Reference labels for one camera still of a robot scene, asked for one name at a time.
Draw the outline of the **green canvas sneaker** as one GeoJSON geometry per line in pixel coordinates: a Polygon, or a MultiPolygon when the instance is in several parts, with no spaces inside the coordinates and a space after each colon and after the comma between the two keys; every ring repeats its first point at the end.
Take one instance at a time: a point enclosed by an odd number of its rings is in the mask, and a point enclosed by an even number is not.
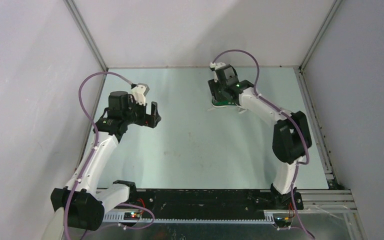
{"type": "Polygon", "coordinates": [[[239,107],[234,101],[228,101],[228,100],[217,101],[215,98],[211,100],[211,105],[213,108],[228,108],[228,107],[238,108],[239,107]]]}

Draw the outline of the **white shoelace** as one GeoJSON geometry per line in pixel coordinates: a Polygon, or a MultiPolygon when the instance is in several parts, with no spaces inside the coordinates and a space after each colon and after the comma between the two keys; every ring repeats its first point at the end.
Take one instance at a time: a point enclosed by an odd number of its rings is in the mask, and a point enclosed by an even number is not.
{"type": "Polygon", "coordinates": [[[247,111],[247,109],[238,105],[220,105],[220,106],[213,105],[212,107],[208,108],[206,111],[210,112],[216,109],[235,109],[238,114],[243,114],[247,111]]]}

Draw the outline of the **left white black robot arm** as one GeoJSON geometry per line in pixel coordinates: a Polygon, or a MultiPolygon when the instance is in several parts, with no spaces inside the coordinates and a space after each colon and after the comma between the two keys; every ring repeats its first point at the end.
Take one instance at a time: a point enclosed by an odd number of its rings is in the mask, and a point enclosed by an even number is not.
{"type": "Polygon", "coordinates": [[[131,181],[116,180],[105,190],[97,191],[99,179],[113,151],[122,141],[130,125],[154,129],[161,121],[158,104],[148,104],[142,93],[113,91],[108,106],[94,123],[94,139],[87,155],[63,188],[55,188],[50,196],[54,210],[62,208],[63,227],[96,231],[104,215],[119,204],[133,208],[138,202],[131,181]]]}

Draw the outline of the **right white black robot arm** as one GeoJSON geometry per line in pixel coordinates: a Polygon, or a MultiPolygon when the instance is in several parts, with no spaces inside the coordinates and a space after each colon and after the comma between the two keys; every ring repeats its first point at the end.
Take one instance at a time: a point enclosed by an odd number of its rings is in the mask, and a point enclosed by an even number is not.
{"type": "Polygon", "coordinates": [[[293,209],[296,201],[295,182],[300,165],[309,163],[312,138],[307,116],[273,104],[248,80],[240,81],[230,64],[212,62],[214,78],[209,80],[213,108],[237,107],[257,115],[273,130],[272,151],[280,161],[269,197],[252,197],[256,203],[266,203],[272,209],[293,209]]]}

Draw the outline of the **left controller board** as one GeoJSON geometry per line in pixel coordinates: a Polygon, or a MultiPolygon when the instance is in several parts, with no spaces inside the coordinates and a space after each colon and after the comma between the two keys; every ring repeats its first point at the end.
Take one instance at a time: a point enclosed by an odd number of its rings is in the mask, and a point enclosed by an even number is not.
{"type": "Polygon", "coordinates": [[[124,221],[139,221],[142,217],[140,212],[125,212],[123,215],[124,221]]]}

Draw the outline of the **controller board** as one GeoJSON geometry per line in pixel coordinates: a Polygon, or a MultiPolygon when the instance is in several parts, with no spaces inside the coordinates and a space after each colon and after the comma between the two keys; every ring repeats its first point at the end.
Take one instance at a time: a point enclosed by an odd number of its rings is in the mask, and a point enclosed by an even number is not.
{"type": "Polygon", "coordinates": [[[293,220],[293,217],[276,217],[273,226],[280,229],[289,228],[291,227],[293,220]]]}
{"type": "Polygon", "coordinates": [[[139,221],[142,217],[140,212],[125,212],[123,215],[124,221],[139,221]]]}

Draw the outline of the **right controller board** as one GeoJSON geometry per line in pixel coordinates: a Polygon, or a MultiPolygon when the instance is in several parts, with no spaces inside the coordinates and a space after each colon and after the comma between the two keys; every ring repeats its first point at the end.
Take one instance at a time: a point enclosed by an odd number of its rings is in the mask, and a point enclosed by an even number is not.
{"type": "Polygon", "coordinates": [[[280,229],[289,228],[291,227],[293,220],[293,217],[276,217],[273,226],[280,229]]]}

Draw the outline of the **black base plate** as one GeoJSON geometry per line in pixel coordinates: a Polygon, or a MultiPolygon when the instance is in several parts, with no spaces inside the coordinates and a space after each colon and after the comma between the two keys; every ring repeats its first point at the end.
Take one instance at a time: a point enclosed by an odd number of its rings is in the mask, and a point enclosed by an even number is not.
{"type": "Polygon", "coordinates": [[[299,192],[264,189],[139,189],[127,203],[144,207],[144,219],[158,221],[253,221],[269,211],[303,210],[299,192]]]}

